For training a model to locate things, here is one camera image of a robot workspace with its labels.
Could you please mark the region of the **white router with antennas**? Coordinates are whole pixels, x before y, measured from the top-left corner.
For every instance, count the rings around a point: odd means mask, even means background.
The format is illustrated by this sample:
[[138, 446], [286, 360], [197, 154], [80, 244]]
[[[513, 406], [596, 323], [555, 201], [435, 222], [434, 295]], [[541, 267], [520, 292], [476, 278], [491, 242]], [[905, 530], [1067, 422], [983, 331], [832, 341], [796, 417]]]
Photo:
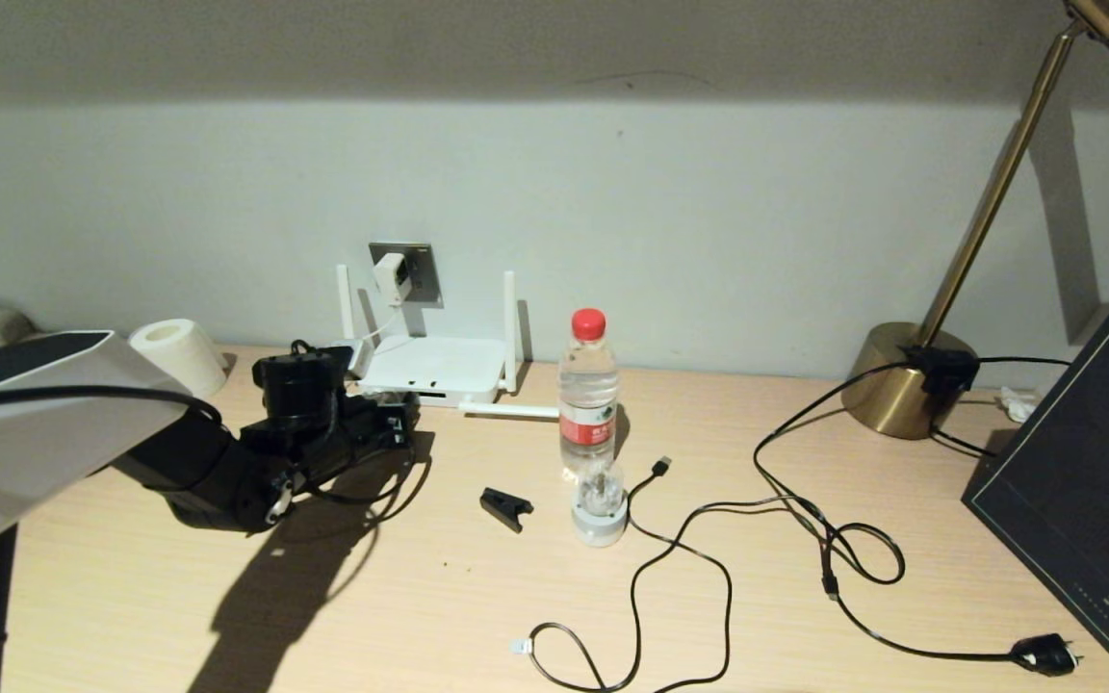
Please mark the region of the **white router with antennas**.
[[336, 265], [336, 291], [343, 339], [374, 338], [373, 361], [356, 383], [358, 393], [409, 393], [423, 405], [448, 407], [488, 417], [557, 420], [554, 405], [498, 402], [502, 394], [519, 390], [519, 317], [513, 271], [503, 272], [503, 334], [497, 339], [471, 339], [393, 334], [356, 335], [355, 303], [347, 265]]

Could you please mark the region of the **small black clip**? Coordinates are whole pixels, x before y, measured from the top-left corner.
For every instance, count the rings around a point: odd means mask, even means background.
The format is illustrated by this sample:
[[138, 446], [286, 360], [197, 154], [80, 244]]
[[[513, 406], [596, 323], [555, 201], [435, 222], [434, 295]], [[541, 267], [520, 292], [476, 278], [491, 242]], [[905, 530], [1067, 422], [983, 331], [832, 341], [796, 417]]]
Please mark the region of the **small black clip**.
[[496, 521], [502, 523], [507, 529], [516, 532], [523, 531], [523, 516], [531, 516], [535, 507], [529, 500], [520, 499], [518, 496], [494, 490], [492, 487], [485, 487], [479, 497], [480, 508]]

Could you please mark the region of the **water bottle red cap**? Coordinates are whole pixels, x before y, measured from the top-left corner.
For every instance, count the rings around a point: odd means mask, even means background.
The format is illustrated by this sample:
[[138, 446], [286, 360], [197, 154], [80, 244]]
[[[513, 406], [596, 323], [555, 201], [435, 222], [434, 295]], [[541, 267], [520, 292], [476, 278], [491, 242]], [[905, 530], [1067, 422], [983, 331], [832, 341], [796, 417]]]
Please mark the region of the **water bottle red cap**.
[[569, 328], [557, 369], [558, 430], [564, 473], [577, 478], [613, 461], [620, 383], [606, 313], [576, 310]]

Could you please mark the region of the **small white crumpled item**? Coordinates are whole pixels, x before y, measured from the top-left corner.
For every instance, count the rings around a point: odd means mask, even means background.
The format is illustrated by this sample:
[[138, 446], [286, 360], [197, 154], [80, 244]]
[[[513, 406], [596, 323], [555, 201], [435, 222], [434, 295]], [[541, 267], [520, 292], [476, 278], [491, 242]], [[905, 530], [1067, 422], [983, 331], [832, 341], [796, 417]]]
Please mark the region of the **small white crumpled item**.
[[1000, 387], [995, 402], [1013, 422], [1028, 422], [1040, 402], [1038, 394]]

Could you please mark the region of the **grey wall socket plate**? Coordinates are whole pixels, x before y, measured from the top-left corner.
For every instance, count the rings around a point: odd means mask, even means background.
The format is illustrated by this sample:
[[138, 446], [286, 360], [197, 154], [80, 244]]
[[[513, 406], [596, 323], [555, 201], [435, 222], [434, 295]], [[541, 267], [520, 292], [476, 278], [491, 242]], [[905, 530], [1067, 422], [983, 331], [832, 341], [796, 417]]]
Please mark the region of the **grey wall socket plate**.
[[370, 242], [373, 264], [386, 253], [403, 253], [413, 271], [413, 294], [404, 303], [437, 302], [440, 298], [439, 281], [434, 262], [434, 249], [428, 243]]

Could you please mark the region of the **brass desk lamp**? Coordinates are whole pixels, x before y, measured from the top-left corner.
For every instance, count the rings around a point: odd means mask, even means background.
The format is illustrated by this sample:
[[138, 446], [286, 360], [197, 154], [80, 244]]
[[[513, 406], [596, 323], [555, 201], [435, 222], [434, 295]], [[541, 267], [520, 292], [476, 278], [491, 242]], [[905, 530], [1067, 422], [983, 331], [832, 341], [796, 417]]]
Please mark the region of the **brass desk lamp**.
[[[942, 284], [924, 319], [918, 323], [885, 322], [872, 327], [859, 347], [849, 377], [840, 387], [845, 411], [877, 434], [905, 440], [930, 438], [962, 397], [963, 393], [929, 396], [910, 387], [910, 373], [903, 365], [905, 358], [899, 347], [945, 347], [967, 349], [977, 355], [967, 342], [946, 332], [943, 325], [967, 283], [983, 242], [989, 237], [991, 224], [1003, 207], [1036, 128], [1042, 121], [1048, 101], [1059, 84], [1075, 41], [1087, 35], [1109, 49], [1109, 0], [1061, 0], [1061, 3], [1069, 23], [1054, 35], [1047, 47], [1020, 116], [1004, 141], [990, 179], [983, 188], [976, 214], [943, 274]], [[985, 358], [978, 358], [981, 365], [985, 364]]]

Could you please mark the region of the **white toilet paper roll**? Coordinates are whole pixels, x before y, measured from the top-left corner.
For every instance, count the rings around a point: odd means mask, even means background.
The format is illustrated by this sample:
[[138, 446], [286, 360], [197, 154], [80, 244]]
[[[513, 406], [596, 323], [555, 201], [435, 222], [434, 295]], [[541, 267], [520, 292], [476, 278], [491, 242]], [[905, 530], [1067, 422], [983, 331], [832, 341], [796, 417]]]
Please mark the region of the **white toilet paper roll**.
[[150, 323], [129, 335], [128, 342], [195, 398], [210, 398], [227, 383], [228, 361], [197, 322]]

